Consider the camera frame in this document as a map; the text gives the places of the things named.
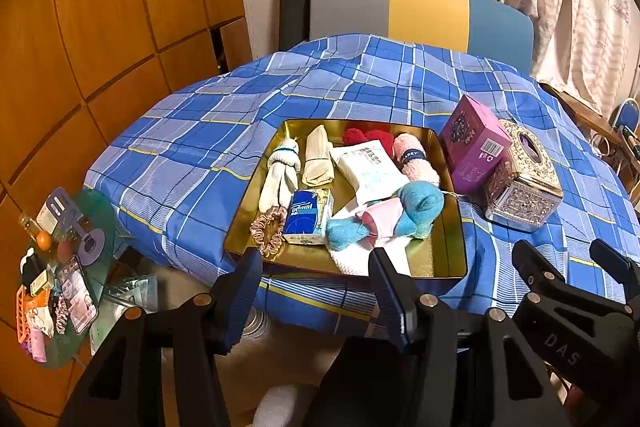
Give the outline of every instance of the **chair backrest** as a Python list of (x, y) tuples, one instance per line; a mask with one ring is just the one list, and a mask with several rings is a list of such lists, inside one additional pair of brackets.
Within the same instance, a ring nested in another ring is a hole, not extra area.
[(529, 73), (533, 24), (494, 0), (311, 0), (310, 39), (372, 33), (493, 58)]
[(617, 129), (621, 125), (626, 125), (631, 131), (636, 132), (638, 123), (640, 123), (638, 102), (632, 98), (627, 98), (620, 104), (616, 115), (613, 117), (611, 126)]

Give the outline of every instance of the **blue plaid tablecloth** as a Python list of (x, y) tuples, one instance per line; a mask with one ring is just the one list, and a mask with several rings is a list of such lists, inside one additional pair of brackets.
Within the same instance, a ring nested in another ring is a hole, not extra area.
[[(439, 132), (463, 93), (532, 130), (554, 161), (564, 200), (548, 223), (522, 233), (460, 201), (468, 275), (451, 306), (512, 314), (527, 287), (511, 248), (527, 239), (573, 285), (623, 301), (589, 257), (599, 237), (640, 261), (640, 227), (613, 171), (551, 97), (514, 68), (470, 55), (347, 34), (306, 42), (175, 92), (129, 127), (87, 173), (107, 195), (133, 247), (211, 284), (234, 269), (226, 230), (269, 140), (289, 118), (376, 120)], [(263, 277), (255, 305), (324, 331), (384, 336), (366, 280)]]

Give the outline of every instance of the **pink fabric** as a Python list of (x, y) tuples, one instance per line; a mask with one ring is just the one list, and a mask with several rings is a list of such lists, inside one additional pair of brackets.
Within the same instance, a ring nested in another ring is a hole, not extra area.
[(356, 214), (372, 230), (371, 235), (375, 237), (394, 237), (394, 230), (401, 215), (400, 198), (380, 201)]
[(466, 95), (469, 99), (469, 103), (471, 107), (476, 110), (476, 113), (480, 116), (482, 123), (484, 123), (487, 129), (492, 130), (494, 133), (502, 134), (507, 140), (511, 141), (507, 131), (504, 130), (502, 124), (498, 120), (498, 118), (494, 115), (493, 111), (486, 107), (484, 104), (476, 102), (476, 100), (472, 99), (469, 95)]

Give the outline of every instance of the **barcode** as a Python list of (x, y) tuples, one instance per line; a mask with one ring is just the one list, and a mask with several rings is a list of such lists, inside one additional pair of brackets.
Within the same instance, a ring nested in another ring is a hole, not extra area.
[(499, 143), (494, 142), (493, 140), (489, 140), (488, 138), (486, 139), (486, 141), (484, 142), (484, 144), (482, 144), (482, 147), (480, 148), (480, 150), (482, 152), (486, 152), (487, 154), (490, 154), (491, 156), (497, 156), (498, 154), (500, 154), (502, 152), (503, 149), (504, 149), (504, 147), (502, 145), (500, 145)]

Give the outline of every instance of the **ornate tissue box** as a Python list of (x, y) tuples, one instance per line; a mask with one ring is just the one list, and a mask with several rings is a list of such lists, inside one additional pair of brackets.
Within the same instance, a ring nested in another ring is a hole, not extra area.
[(486, 218), (532, 232), (562, 201), (556, 169), (538, 137), (508, 120), (500, 120), (511, 137), (507, 156), (484, 185)]

